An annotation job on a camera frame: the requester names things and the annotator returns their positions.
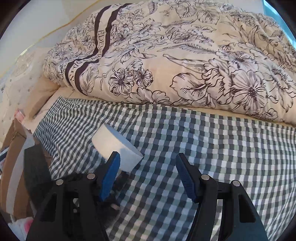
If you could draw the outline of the black teal small box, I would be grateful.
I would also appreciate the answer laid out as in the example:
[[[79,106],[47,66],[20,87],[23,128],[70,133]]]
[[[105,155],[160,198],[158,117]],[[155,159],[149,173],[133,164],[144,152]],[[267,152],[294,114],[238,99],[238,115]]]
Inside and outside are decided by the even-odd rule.
[[[52,179],[43,148],[40,144],[24,151],[23,172],[25,187],[36,209],[52,188]]]

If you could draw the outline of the blue window curtain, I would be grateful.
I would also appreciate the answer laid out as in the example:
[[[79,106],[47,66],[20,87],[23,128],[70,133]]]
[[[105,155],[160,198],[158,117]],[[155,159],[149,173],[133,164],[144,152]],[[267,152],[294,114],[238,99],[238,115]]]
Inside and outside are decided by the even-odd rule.
[[[263,4],[263,11],[265,15],[271,16],[271,17],[278,16],[278,12],[274,7],[271,6],[270,3],[268,3],[268,1],[262,0],[262,4]]]

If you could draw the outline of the brown cardboard box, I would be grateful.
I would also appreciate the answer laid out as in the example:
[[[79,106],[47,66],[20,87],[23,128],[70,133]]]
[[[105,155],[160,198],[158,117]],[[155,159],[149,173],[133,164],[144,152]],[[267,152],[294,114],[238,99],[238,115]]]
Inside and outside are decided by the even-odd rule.
[[[24,151],[39,144],[30,130],[13,120],[1,152],[6,152],[1,170],[1,211],[15,219],[34,217],[35,211],[25,187]]]

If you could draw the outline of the white tape roll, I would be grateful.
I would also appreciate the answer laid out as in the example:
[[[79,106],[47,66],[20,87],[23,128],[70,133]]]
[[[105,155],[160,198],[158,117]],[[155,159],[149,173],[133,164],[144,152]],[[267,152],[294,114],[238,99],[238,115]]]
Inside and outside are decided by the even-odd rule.
[[[130,141],[105,123],[93,135],[92,144],[105,160],[112,152],[118,152],[120,154],[119,168],[127,173],[131,173],[144,157]]]

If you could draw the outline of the white studded headboard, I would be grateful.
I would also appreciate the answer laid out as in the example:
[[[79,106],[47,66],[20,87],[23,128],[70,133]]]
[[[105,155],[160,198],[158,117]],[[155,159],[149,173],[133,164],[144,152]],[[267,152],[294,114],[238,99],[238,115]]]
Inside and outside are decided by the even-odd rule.
[[[43,64],[49,48],[37,48],[20,56],[1,91],[1,142],[17,110],[23,110],[37,81],[43,75]]]

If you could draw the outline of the floral beige duvet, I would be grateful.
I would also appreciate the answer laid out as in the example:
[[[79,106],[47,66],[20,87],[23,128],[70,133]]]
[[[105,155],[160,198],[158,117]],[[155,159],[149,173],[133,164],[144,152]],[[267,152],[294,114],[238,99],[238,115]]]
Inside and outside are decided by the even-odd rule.
[[[67,32],[43,70],[58,85],[107,101],[295,124],[295,48],[272,18],[230,4],[105,6]]]

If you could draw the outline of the pink small item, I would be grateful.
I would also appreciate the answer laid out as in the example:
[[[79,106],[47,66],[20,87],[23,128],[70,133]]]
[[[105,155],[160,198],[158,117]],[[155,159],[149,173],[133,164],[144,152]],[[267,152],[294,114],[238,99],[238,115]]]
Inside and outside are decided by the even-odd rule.
[[[14,118],[19,122],[23,123],[25,120],[25,115],[22,113],[21,110],[17,109],[14,114]]]

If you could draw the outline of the beige pillow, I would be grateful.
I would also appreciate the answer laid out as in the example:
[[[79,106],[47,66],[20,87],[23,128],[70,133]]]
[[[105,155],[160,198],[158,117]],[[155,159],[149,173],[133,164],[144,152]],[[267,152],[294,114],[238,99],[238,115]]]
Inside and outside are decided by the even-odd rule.
[[[30,91],[25,107],[23,108],[25,118],[32,119],[60,87],[60,85],[42,75]]]

